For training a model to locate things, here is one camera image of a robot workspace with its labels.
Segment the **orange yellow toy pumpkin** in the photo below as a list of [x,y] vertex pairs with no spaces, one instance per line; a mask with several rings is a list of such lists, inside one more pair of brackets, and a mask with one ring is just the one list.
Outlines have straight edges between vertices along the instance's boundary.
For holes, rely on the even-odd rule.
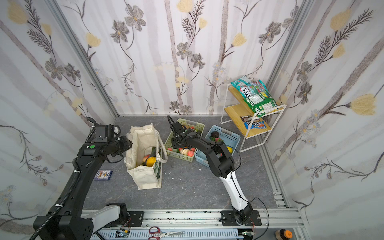
[[152,167],[156,163],[157,159],[156,157],[148,157],[145,161],[145,165],[147,167]]

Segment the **dark toy cucumber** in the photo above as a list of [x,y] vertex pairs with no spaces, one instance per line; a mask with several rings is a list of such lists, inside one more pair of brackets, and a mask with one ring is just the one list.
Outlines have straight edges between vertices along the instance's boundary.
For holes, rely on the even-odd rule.
[[150,157],[156,157],[157,155],[157,147],[152,147],[151,155]]

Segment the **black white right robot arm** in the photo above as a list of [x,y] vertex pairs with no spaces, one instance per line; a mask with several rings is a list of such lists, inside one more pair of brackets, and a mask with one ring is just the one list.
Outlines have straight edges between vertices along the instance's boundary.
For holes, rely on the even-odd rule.
[[253,213],[253,207],[237,180],[235,161],[228,147],[222,141],[203,138],[181,123],[174,122],[171,116],[167,118],[174,134],[171,139],[173,148],[195,148],[206,155],[211,172],[222,181],[230,196],[235,222],[245,225]]

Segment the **light green plastic basket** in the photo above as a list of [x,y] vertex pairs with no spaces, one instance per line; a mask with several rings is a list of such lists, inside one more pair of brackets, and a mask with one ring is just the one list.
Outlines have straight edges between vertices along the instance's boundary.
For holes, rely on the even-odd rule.
[[[203,123],[198,123],[198,122],[194,122],[186,119],[178,119],[177,122],[179,122],[186,129],[194,130],[200,136],[202,135],[205,129],[205,125]],[[164,144],[168,157],[177,158],[187,162],[193,162],[193,160],[195,159],[195,153],[197,150],[195,148],[193,148],[192,150],[188,148],[183,148],[183,149],[174,148],[172,144],[173,138],[174,138],[174,133],[170,132],[166,140],[166,143]]]

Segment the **light blue plastic basket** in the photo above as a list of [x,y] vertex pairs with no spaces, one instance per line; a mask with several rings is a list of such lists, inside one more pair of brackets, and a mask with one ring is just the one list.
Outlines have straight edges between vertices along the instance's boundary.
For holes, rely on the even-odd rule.
[[[224,143],[226,144],[227,147],[231,147],[231,149],[232,149],[231,155],[233,156],[234,151],[237,148],[241,137],[238,134],[235,134],[231,131],[225,130],[219,126],[213,125],[211,127],[211,129],[208,131],[208,133],[206,134],[205,138],[209,140],[211,137],[211,133],[213,133],[213,132],[218,132],[219,138],[224,141]],[[197,150],[195,157],[196,157],[196,161],[198,163],[200,163],[206,167],[209,167],[206,155],[202,151]]]

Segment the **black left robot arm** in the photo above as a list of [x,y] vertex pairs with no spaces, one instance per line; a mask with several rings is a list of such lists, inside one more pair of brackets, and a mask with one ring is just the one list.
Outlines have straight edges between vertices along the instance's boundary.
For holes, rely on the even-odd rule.
[[49,212],[38,216],[31,239],[89,240],[104,226],[123,215],[125,204],[106,206],[91,215],[82,217],[85,198],[100,167],[109,155],[122,155],[132,142],[122,136],[117,141],[85,143],[73,160],[74,171],[59,199]]

